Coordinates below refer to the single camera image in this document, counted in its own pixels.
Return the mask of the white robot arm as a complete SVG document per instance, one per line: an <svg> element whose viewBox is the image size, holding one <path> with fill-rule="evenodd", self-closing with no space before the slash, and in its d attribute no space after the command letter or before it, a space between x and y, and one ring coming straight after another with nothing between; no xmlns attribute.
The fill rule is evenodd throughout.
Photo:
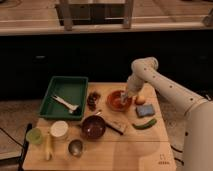
<svg viewBox="0 0 213 171"><path fill-rule="evenodd" d="M126 94L136 95L145 82L152 85L187 118L182 171L213 171L213 101L161 75L157 68L154 57L134 60Z"/></svg>

